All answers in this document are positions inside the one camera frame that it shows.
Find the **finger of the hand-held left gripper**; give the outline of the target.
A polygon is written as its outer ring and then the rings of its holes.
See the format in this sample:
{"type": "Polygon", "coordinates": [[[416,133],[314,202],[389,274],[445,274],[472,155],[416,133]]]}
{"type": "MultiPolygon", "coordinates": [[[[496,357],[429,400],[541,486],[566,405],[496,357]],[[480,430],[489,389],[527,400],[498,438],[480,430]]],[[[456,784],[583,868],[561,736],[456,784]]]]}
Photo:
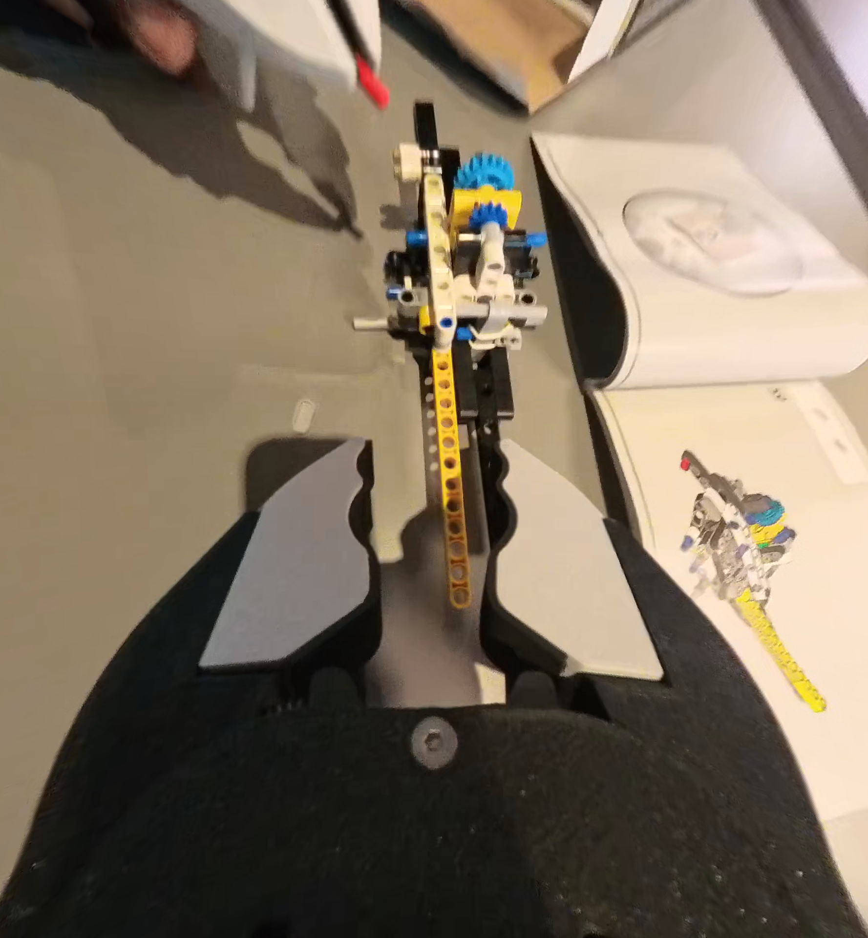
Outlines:
{"type": "Polygon", "coordinates": [[[248,89],[261,65],[276,63],[347,89],[357,83],[354,53],[327,2],[186,1],[200,23],[200,55],[233,90],[248,89]]]}
{"type": "Polygon", "coordinates": [[[353,32],[357,54],[374,72],[381,68],[381,3],[379,1],[343,1],[353,32]]]}

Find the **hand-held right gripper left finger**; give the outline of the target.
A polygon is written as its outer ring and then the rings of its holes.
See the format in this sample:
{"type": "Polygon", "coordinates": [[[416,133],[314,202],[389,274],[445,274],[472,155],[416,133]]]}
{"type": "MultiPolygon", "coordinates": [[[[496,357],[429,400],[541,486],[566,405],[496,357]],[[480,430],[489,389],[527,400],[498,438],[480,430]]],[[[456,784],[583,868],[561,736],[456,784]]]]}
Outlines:
{"type": "Polygon", "coordinates": [[[373,448],[320,442],[256,513],[202,671],[357,669],[374,654],[373,448]]]}

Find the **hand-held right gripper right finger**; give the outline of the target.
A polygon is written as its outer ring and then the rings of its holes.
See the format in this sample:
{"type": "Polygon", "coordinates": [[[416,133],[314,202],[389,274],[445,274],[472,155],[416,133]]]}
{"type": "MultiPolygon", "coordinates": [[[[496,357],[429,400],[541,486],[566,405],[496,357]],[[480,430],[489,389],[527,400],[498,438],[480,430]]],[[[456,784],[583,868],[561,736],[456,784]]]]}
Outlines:
{"type": "Polygon", "coordinates": [[[482,646],[508,675],[659,682],[662,663],[603,513],[513,440],[492,452],[482,646]]]}

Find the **red lego pin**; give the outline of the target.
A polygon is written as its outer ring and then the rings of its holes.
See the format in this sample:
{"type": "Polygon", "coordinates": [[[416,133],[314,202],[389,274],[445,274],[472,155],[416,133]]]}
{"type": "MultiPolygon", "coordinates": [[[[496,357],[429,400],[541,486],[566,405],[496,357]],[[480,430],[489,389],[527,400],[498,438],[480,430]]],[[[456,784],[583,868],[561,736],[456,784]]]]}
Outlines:
{"type": "Polygon", "coordinates": [[[391,101],[389,88],[362,55],[356,54],[355,62],[360,87],[377,108],[386,110],[391,101]]]}

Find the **partly built lego model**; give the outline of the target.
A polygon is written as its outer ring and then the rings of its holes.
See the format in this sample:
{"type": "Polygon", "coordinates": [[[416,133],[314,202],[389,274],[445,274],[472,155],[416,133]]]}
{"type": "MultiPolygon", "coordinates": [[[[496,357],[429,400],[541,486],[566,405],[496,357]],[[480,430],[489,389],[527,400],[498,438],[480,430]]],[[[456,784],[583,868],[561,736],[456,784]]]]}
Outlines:
{"type": "Polygon", "coordinates": [[[391,311],[353,320],[357,331],[402,341],[423,389],[429,471],[446,564],[447,596],[463,611],[474,595],[467,538],[461,437],[514,417],[509,356],[544,324],[534,293],[547,235],[519,224],[523,195],[510,162],[479,152],[463,160],[440,143],[435,106],[413,105],[412,140],[393,151],[406,220],[404,246],[383,262],[391,311]]]}

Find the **lego instruction booklet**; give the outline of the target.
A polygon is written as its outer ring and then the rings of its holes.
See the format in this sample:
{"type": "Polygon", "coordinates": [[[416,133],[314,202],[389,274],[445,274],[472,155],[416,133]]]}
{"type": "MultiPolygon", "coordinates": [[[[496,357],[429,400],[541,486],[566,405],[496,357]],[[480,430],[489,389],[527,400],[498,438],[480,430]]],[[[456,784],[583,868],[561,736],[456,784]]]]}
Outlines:
{"type": "Polygon", "coordinates": [[[823,383],[868,359],[867,278],[726,150],[532,143],[635,533],[763,691],[819,817],[868,810],[868,452],[823,383]]]}

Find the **person's left hand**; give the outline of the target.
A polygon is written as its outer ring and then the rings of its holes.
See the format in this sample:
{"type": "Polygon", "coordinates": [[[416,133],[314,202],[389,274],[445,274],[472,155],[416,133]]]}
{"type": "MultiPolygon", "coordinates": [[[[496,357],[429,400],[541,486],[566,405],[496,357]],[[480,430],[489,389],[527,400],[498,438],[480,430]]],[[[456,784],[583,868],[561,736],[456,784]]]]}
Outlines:
{"type": "Polygon", "coordinates": [[[162,72],[182,77],[193,66],[200,30],[191,13],[180,4],[124,2],[122,16],[135,49],[162,72]]]}

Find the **brown cardboard box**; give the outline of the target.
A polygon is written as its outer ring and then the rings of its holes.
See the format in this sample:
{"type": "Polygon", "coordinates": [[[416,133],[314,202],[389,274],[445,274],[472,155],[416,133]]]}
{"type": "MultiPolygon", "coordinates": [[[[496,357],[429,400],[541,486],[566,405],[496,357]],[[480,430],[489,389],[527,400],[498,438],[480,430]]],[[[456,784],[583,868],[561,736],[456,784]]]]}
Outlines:
{"type": "Polygon", "coordinates": [[[399,2],[453,51],[534,112],[568,85],[601,2],[399,2]]]}

